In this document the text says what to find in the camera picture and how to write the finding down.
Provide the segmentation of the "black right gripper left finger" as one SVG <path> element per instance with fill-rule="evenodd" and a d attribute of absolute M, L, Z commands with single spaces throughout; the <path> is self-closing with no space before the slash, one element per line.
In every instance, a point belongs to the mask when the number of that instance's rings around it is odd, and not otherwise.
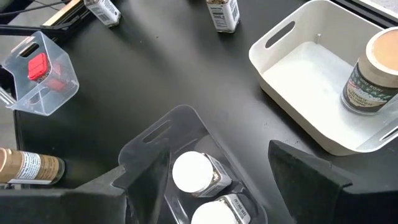
<path fill-rule="evenodd" d="M 1 191 L 1 224 L 157 223 L 170 152 L 130 148 L 127 161 L 75 189 Z"/>

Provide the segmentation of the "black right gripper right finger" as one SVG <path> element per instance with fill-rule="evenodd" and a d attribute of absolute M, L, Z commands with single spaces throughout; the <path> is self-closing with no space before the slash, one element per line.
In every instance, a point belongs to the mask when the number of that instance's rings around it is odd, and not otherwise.
<path fill-rule="evenodd" d="M 354 177 L 278 140 L 270 141 L 268 158 L 295 223 L 397 223 L 397 189 Z"/>

